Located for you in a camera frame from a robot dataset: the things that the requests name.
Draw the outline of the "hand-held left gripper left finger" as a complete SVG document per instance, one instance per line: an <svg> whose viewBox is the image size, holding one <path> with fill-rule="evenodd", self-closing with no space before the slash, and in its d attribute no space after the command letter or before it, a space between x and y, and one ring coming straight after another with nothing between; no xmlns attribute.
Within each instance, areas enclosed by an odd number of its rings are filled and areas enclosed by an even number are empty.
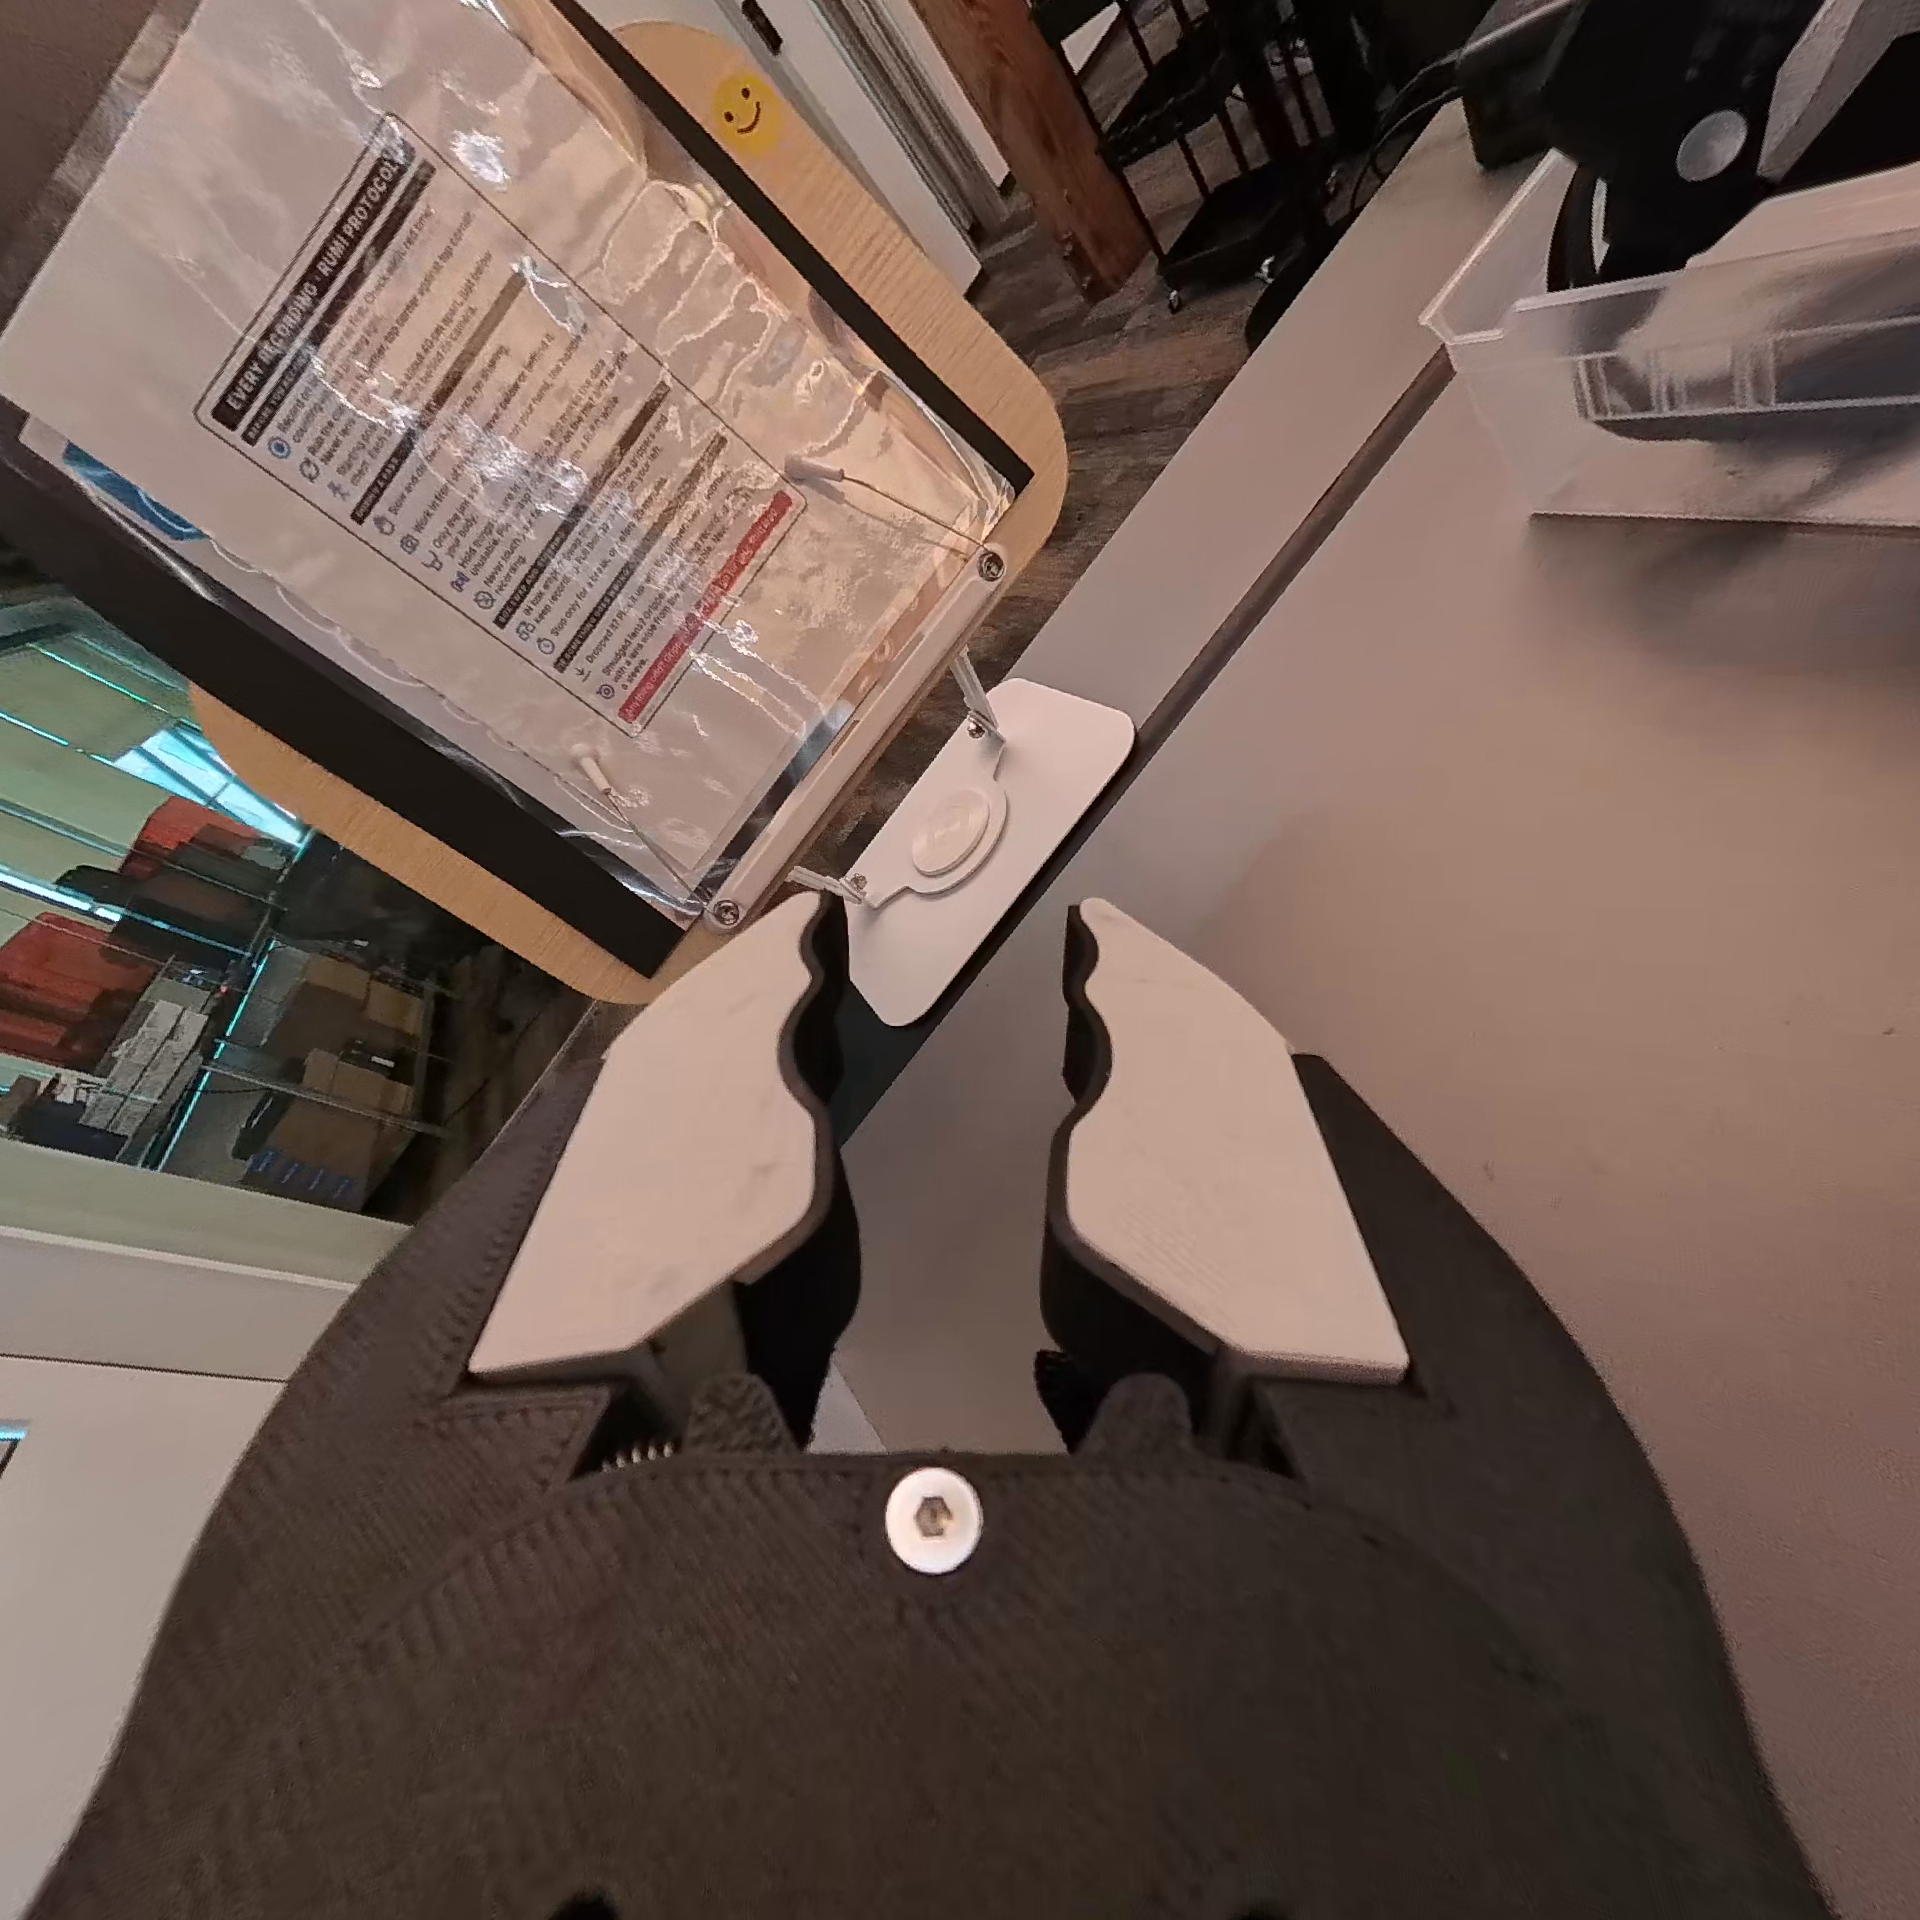
<svg viewBox="0 0 1920 1920"><path fill-rule="evenodd" d="M860 1303L832 1095L850 924L798 892L609 1049L468 1353L486 1385L609 1383L686 1433L725 1377L798 1443Z"/></svg>

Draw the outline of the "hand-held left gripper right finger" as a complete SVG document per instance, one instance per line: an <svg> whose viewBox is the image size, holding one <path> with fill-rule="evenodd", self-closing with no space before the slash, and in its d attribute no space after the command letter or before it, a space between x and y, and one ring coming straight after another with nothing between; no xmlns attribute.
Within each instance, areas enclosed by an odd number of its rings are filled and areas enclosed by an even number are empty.
<svg viewBox="0 0 1920 1920"><path fill-rule="evenodd" d="M1411 1345L1285 1034L1110 902L1065 929L1068 1116L1046 1147L1045 1409L1171 1383L1232 1443L1262 1383L1403 1391Z"/></svg>

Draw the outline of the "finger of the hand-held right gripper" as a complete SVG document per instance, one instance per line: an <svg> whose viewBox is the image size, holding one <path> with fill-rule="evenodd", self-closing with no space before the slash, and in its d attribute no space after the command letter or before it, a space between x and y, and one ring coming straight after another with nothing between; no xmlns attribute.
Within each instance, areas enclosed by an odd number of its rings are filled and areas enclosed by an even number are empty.
<svg viewBox="0 0 1920 1920"><path fill-rule="evenodd" d="M1816 4L1771 92L1755 171L1779 184L1885 52L1918 34L1918 4Z"/></svg>

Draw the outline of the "clear plastic bin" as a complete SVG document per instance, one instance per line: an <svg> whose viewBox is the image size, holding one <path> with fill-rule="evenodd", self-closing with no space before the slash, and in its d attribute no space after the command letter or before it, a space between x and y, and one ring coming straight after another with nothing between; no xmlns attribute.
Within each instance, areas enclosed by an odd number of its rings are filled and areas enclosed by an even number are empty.
<svg viewBox="0 0 1920 1920"><path fill-rule="evenodd" d="M1529 514L1918 531L1918 165L1551 291L1570 182L1544 157L1424 311Z"/></svg>

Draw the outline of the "black power adapter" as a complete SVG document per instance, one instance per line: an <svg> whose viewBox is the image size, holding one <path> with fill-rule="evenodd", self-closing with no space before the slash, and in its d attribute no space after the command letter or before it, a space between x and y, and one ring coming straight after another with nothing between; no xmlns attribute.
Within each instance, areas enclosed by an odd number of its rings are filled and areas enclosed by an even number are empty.
<svg viewBox="0 0 1920 1920"><path fill-rule="evenodd" d="M1551 147L1544 77L1570 7L1484 19L1456 54L1474 165L1497 176Z"/></svg>

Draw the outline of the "white display stand base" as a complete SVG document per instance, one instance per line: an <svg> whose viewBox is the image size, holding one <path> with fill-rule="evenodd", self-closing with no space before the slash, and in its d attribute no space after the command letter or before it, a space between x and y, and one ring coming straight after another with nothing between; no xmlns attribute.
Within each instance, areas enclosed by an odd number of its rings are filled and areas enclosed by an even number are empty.
<svg viewBox="0 0 1920 1920"><path fill-rule="evenodd" d="M1138 726L1011 679L966 719L860 854L844 883L852 989L883 1028L923 1019L1115 779Z"/></svg>

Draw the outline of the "black display board instruction sheet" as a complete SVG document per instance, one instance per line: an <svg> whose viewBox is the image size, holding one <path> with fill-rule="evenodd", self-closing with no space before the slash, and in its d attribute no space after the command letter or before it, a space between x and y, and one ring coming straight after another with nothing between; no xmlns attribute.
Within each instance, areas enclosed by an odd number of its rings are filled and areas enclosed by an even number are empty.
<svg viewBox="0 0 1920 1920"><path fill-rule="evenodd" d="M348 777L632 970L1033 478L717 138L741 69L582 4L2 4L2 533L222 705L317 694L301 753L373 719Z"/></svg>

